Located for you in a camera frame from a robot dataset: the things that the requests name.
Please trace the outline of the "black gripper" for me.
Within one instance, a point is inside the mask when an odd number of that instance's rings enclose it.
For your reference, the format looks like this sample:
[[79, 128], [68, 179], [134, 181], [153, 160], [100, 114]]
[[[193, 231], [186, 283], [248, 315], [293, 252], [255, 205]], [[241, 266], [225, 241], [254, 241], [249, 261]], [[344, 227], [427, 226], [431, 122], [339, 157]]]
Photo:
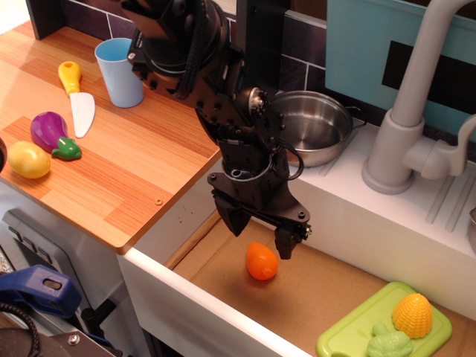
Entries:
[[274, 155], [260, 174], [232, 170], [211, 173], [208, 183], [216, 209], [229, 231], [238, 237], [251, 217], [274, 226], [275, 246], [282, 260], [290, 260], [298, 243], [311, 228], [309, 211], [291, 194], [289, 164], [285, 155]]

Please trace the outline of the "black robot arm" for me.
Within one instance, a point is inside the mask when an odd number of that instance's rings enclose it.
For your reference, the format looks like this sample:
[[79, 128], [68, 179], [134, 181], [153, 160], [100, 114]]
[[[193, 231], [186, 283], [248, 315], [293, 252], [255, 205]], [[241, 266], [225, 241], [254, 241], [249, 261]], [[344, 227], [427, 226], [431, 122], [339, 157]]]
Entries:
[[229, 39], [225, 14], [214, 1], [122, 1], [136, 30], [129, 53], [134, 74], [157, 94], [196, 112], [219, 147], [222, 169], [208, 176], [216, 209], [240, 235], [251, 218], [274, 227], [287, 260], [310, 234], [308, 210], [291, 194], [283, 116], [270, 107]]

